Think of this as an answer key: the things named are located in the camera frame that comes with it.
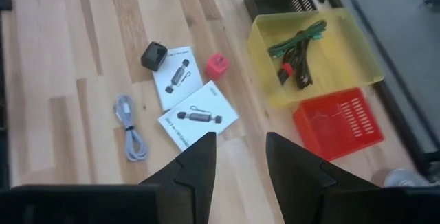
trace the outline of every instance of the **yellow bin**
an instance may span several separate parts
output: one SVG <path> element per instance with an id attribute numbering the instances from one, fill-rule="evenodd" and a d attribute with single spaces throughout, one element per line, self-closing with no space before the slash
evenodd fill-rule
<path id="1" fill-rule="evenodd" d="M 310 42 L 307 51 L 313 84 L 300 90 L 294 78 L 290 77 L 282 86 L 276 75 L 282 57 L 272 59 L 267 49 L 321 19 L 327 22 L 327 29 L 322 39 Z M 275 107 L 297 104 L 301 100 L 384 79 L 384 72 L 369 42 L 344 8 L 259 15 L 252 24 L 247 48 L 265 95 Z"/>

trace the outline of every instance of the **gray floor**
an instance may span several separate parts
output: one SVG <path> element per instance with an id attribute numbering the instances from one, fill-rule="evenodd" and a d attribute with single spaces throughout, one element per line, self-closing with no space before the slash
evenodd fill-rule
<path id="1" fill-rule="evenodd" d="M 402 75 L 411 94 L 440 137 L 440 12 L 432 12 L 423 0 L 357 0 L 385 46 L 393 64 Z M 350 6 L 349 0 L 342 0 Z M 399 90 L 389 65 L 382 64 L 386 82 L 397 96 L 399 106 L 409 117 L 417 137 L 428 141 L 423 127 Z M 432 145 L 425 143 L 425 150 Z"/>

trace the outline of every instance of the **green cable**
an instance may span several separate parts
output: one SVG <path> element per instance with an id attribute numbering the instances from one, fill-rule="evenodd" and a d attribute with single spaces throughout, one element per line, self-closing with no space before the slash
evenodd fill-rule
<path id="1" fill-rule="evenodd" d="M 312 39 L 313 37 L 320 36 L 327 26 L 327 22 L 320 20 L 309 26 L 301 34 L 294 36 L 284 42 L 273 45 L 268 49 L 269 55 L 274 58 L 282 56 L 287 50 L 296 46 L 299 42 L 305 39 Z"/>

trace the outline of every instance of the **card reader image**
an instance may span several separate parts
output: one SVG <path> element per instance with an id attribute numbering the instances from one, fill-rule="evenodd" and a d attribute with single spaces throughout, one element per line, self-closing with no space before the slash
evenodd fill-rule
<path id="1" fill-rule="evenodd" d="M 198 109 L 196 106 L 191 106 L 191 110 L 194 110 L 196 112 L 194 113 L 187 113 L 184 111 L 181 111 L 177 114 L 177 118 L 179 119 L 189 119 L 192 121 L 198 121 L 198 122 L 211 122 L 214 121 L 216 124 L 220 124 L 222 121 L 221 116 L 213 116 L 210 111 L 205 111 Z"/>
<path id="2" fill-rule="evenodd" d="M 174 91 L 174 87 L 180 86 L 182 82 L 191 75 L 190 71 L 186 72 L 185 74 L 185 68 L 187 68 L 189 64 L 190 61 L 188 59 L 185 59 L 181 62 L 181 67 L 174 73 L 174 76 L 171 78 L 171 85 L 165 88 L 165 92 L 172 93 Z"/>

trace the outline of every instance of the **gray cable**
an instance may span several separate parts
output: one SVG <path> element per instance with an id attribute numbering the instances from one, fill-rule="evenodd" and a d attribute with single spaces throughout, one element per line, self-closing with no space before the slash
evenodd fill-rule
<path id="1" fill-rule="evenodd" d="M 130 96 L 121 95 L 118 96 L 113 110 L 119 121 L 125 127 L 125 154 L 129 161 L 140 161 L 146 158 L 146 145 L 144 140 L 134 128 L 133 115 L 131 110 L 133 109 Z M 135 144 L 137 144 L 138 150 L 135 151 Z"/>

